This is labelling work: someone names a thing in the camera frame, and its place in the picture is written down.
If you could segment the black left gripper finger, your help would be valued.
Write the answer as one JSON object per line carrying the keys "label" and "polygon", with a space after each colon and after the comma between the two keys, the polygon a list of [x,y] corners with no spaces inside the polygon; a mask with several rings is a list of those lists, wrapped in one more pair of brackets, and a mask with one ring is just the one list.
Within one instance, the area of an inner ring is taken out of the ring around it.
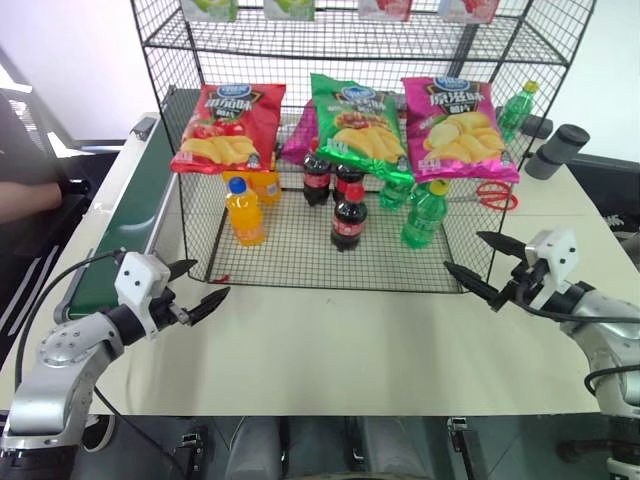
{"label": "black left gripper finger", "polygon": [[167,283],[171,283],[183,275],[187,274],[192,267],[198,263],[194,259],[181,259],[167,265],[169,269],[169,279]]}
{"label": "black left gripper finger", "polygon": [[226,299],[230,290],[227,286],[204,297],[197,306],[188,311],[188,325],[194,326],[211,315]]}

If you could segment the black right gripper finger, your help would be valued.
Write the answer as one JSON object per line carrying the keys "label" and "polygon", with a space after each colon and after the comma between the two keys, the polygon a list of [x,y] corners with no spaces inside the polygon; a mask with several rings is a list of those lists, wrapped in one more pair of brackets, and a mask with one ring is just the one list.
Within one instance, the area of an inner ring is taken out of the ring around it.
{"label": "black right gripper finger", "polygon": [[467,267],[455,264],[450,261],[444,262],[448,272],[468,291],[474,293],[486,302],[493,301],[499,291],[484,281],[477,273]]}
{"label": "black right gripper finger", "polygon": [[478,231],[477,236],[496,251],[520,260],[526,259],[526,244],[513,237],[494,231]]}

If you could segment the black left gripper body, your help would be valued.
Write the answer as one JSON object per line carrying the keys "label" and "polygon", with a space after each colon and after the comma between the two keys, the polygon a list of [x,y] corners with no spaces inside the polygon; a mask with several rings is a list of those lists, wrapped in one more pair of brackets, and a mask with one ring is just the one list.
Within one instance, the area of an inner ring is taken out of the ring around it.
{"label": "black left gripper body", "polygon": [[165,287],[158,297],[151,300],[149,313],[158,332],[174,324],[191,325],[187,310],[175,303],[175,293]]}

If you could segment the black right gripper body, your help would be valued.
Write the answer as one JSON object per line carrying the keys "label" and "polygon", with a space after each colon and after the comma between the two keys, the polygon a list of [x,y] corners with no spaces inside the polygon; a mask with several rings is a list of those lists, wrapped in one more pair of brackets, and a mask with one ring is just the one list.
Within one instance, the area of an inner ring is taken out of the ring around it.
{"label": "black right gripper body", "polygon": [[531,299],[540,292],[548,272],[549,265],[544,259],[535,261],[533,265],[521,260],[511,271],[511,279],[491,301],[491,309],[498,312],[511,302],[527,312],[534,312],[535,309],[530,306]]}

